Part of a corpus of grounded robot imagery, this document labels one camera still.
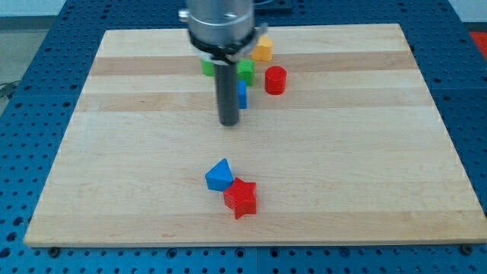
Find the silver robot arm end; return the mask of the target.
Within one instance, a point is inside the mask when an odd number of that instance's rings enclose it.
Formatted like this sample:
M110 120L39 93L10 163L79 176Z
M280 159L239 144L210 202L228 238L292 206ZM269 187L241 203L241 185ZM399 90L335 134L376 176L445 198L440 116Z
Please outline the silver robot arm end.
M253 0L186 0L177 12L187 24L189 40L201 51L234 46L240 49L253 43L266 31L256 26Z

